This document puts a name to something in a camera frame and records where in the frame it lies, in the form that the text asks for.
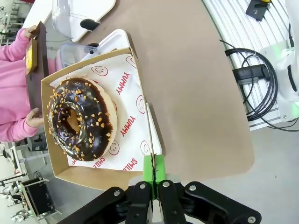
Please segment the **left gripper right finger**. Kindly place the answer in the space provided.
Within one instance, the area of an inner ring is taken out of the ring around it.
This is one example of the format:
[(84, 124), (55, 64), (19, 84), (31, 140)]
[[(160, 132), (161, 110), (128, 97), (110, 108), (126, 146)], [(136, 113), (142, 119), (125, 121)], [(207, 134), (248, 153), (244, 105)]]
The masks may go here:
[(193, 181), (185, 186), (165, 171), (163, 155), (155, 156), (155, 185), (166, 224), (186, 224), (192, 217), (205, 224), (259, 224), (261, 214), (210, 187)]

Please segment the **person left hand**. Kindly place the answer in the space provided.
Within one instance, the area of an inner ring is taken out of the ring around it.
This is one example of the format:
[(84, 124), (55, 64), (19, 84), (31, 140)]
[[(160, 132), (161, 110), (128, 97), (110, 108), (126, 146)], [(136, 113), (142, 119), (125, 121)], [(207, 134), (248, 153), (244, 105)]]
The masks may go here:
[(28, 39), (36, 36), (36, 29), (37, 29), (37, 25), (33, 25), (29, 28), (25, 28), (24, 36)]

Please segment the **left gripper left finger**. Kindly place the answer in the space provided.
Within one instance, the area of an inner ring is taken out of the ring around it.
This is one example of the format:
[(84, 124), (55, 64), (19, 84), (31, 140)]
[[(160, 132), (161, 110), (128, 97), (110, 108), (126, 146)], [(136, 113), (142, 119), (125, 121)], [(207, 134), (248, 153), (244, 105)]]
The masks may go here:
[(111, 187), (103, 195), (105, 206), (100, 211), (102, 224), (151, 224), (153, 213), (154, 165), (152, 156), (145, 156), (142, 179), (126, 190)]

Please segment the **person right hand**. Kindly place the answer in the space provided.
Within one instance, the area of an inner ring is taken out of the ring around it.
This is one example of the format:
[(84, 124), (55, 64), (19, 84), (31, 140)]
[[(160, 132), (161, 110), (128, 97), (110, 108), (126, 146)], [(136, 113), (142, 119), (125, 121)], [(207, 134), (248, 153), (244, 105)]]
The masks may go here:
[(30, 127), (39, 127), (43, 125), (43, 117), (39, 117), (39, 109), (34, 108), (30, 111), (30, 113), (26, 116), (26, 123)]

